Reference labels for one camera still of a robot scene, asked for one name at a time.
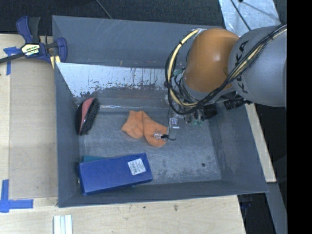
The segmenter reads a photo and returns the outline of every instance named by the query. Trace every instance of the barcode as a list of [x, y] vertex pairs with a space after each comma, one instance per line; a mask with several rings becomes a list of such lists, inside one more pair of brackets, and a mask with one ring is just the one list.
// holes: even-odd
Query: barcode
[[128, 162], [128, 166], [132, 175], [141, 174], [146, 171], [143, 161], [140, 158]]

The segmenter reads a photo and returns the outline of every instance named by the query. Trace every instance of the black brush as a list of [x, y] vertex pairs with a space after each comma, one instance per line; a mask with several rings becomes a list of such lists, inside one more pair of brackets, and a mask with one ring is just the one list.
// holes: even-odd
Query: black brush
[[97, 98], [86, 99], [79, 105], [76, 112], [76, 131], [78, 135], [87, 135], [98, 114], [99, 102]]

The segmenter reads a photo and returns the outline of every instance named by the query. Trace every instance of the yellow cable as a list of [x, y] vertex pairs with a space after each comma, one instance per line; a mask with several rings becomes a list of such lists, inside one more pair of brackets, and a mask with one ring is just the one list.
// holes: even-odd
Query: yellow cable
[[[178, 45], [177, 47], [175, 48], [173, 54], [172, 54], [172, 57], [170, 59], [170, 62], [169, 62], [169, 66], [168, 66], [168, 73], [167, 73], [167, 77], [168, 77], [168, 80], [171, 79], [171, 70], [172, 70], [172, 66], [173, 66], [173, 63], [174, 63], [174, 60], [176, 58], [176, 55], [178, 54], [180, 48], [182, 47], [182, 45], [189, 39], [191, 38], [193, 35], [197, 34], [199, 32], [198, 29], [190, 32]], [[193, 106], [196, 106], [197, 105], [197, 102], [196, 103], [184, 103], [182, 101], [180, 101], [174, 94], [174, 92], [172, 91], [172, 89], [170, 88], [170, 95], [171, 97], [174, 99], [174, 101], [176, 103], [178, 103], [179, 105], [181, 106], [185, 106], [185, 107], [193, 107]]]

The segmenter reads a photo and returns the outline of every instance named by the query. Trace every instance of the orange rag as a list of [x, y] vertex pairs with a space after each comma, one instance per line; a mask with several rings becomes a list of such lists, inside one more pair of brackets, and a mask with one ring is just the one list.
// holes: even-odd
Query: orange rag
[[144, 111], [130, 110], [129, 117], [121, 129], [133, 138], [145, 136], [147, 142], [154, 147], [166, 144], [164, 139], [156, 139], [154, 134], [167, 134], [167, 127], [152, 120]]
[[141, 138], [144, 136], [143, 131], [143, 111], [130, 110], [126, 123], [121, 128], [132, 138]]

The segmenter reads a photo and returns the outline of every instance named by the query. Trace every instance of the gray plastic tub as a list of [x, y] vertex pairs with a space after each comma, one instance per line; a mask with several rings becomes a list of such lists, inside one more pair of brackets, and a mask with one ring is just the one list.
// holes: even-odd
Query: gray plastic tub
[[[218, 114], [202, 127], [180, 118], [175, 141], [155, 148], [121, 131], [129, 110], [144, 110], [167, 126], [164, 65], [193, 28], [154, 22], [53, 17], [54, 38], [68, 42], [68, 63], [55, 67], [58, 206], [173, 200], [267, 191], [245, 107]], [[185, 65], [192, 41], [180, 52]], [[101, 109], [86, 136], [75, 132], [77, 106], [96, 96]], [[77, 164], [83, 155], [114, 157], [145, 152], [152, 182], [83, 196]]]

